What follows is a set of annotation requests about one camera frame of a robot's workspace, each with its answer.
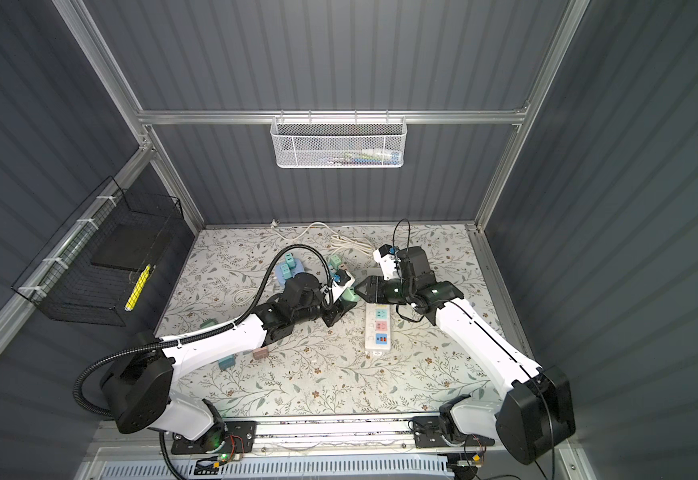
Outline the light blue round power strip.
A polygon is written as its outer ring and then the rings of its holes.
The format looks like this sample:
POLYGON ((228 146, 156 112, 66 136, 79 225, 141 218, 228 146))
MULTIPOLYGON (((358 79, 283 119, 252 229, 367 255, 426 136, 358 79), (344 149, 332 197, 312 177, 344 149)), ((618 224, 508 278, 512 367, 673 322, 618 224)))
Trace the light blue round power strip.
POLYGON ((294 261, 293 266, 291 266, 287 262, 283 262, 283 263, 278 264, 274 269, 276 279, 281 286, 284 286, 285 283, 289 279, 291 279, 291 278, 295 277, 297 274, 303 273, 303 272, 304 272, 303 263, 298 259, 296 259, 294 261))

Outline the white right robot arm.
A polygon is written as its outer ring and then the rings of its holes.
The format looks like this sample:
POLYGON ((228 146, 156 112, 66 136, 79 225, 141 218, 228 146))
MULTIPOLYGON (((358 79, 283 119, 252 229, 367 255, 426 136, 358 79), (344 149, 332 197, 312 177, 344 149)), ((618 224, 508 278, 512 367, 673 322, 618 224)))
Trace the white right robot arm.
POLYGON ((519 463, 529 465, 576 431, 566 375, 543 368, 484 321, 463 292, 437 280, 425 251, 384 244, 373 253, 380 266, 355 288, 369 304, 408 305, 454 340, 485 373, 497 400, 460 395, 439 409, 436 434, 450 444, 499 441, 519 463))

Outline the long white power strip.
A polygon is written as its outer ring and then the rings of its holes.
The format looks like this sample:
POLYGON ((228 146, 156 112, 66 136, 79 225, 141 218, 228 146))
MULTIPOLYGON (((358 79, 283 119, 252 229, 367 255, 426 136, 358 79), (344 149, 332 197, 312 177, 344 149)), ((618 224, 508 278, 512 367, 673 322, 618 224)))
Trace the long white power strip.
POLYGON ((391 315, 388 305, 365 305, 364 346, 372 356, 384 355, 391 350, 391 315))

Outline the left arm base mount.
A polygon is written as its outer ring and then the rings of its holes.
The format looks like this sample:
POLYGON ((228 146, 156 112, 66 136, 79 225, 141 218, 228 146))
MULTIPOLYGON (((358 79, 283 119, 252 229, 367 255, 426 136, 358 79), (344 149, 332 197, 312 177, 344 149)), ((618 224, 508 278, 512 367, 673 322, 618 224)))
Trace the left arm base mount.
POLYGON ((213 426, 197 440, 188 440, 178 434, 172 436, 170 453, 173 455, 231 455, 247 454, 253 449, 258 423, 230 421, 223 427, 213 426))

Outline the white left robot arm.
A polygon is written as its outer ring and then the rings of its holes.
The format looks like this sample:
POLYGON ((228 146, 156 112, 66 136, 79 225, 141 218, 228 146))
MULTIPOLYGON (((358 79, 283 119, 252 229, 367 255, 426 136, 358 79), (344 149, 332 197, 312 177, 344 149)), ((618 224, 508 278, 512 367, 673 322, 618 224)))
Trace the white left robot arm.
POLYGON ((275 343, 302 322, 321 318, 333 326, 354 307, 341 300, 354 283, 354 276, 343 269, 329 287, 310 273, 298 273, 286 281, 283 292, 254 307, 239 324, 201 329, 197 334, 202 338, 194 342, 188 334, 167 337, 177 344, 115 360, 100 386, 118 430, 131 434, 150 428, 218 446, 225 435, 220 413, 210 401, 180 393, 179 380, 207 364, 275 343))

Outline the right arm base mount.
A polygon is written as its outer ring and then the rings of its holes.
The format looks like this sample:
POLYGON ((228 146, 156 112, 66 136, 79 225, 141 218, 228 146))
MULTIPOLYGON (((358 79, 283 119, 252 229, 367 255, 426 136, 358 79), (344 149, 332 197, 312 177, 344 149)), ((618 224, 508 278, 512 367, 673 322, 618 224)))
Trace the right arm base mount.
POLYGON ((418 449, 445 447, 486 448, 495 445, 492 438, 460 432, 450 420, 440 416, 415 416, 408 421, 413 434, 414 445, 418 449))

